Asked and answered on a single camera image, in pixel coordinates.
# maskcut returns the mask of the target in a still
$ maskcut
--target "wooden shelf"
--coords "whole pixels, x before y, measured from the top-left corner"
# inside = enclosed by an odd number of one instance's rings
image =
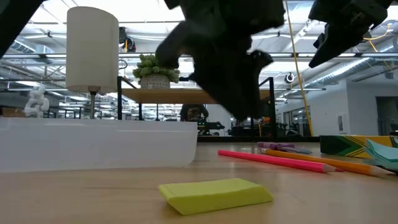
[[[169,103],[169,104],[217,104],[217,102],[203,90],[168,89],[145,90],[123,89],[122,94],[136,103]],[[261,98],[269,96],[269,90],[260,91]]]

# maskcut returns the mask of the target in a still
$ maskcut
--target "pencil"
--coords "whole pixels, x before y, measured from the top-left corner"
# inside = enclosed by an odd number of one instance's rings
[[[247,159],[250,161],[257,161],[257,162],[265,162],[269,164],[275,164],[280,166],[287,166],[293,167],[296,169],[303,169],[309,170],[314,172],[342,172],[341,169],[337,169],[336,167],[330,166],[328,164],[323,164],[321,162],[309,162],[309,161],[301,161],[297,159],[286,159],[274,156],[265,156],[265,155],[257,155],[257,154],[250,154],[245,152],[233,152],[233,151],[225,151],[219,150],[218,154],[221,156],[229,156],[235,157],[239,159]]]
[[[275,151],[272,149],[260,149],[261,153],[267,154],[270,156],[277,156],[289,159],[300,159],[303,161],[312,161],[312,162],[322,162],[324,164],[328,164],[339,169],[343,169],[350,172],[355,172],[359,174],[371,175],[371,176],[383,176],[388,174],[393,174],[392,172],[382,169],[376,166],[370,166],[365,164],[357,164],[354,162],[345,162],[345,161],[338,161],[335,159],[325,159],[313,156],[304,156],[300,154],[294,154],[289,152],[280,152]]]

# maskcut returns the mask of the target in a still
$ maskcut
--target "plant pot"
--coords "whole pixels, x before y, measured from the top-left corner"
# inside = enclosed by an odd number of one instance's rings
[[[170,80],[166,75],[146,75],[141,78],[141,88],[143,89],[168,89]]]

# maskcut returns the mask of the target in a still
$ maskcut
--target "white lamp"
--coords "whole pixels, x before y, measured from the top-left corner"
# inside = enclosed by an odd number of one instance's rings
[[[119,21],[93,7],[73,7],[67,17],[68,90],[91,94],[91,119],[95,95],[117,90]]]

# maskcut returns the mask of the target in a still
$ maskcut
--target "yellow sticky note pad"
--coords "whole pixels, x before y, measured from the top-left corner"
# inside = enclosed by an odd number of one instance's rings
[[[271,202],[273,199],[265,187],[238,178],[162,184],[159,190],[167,203],[182,215]]]

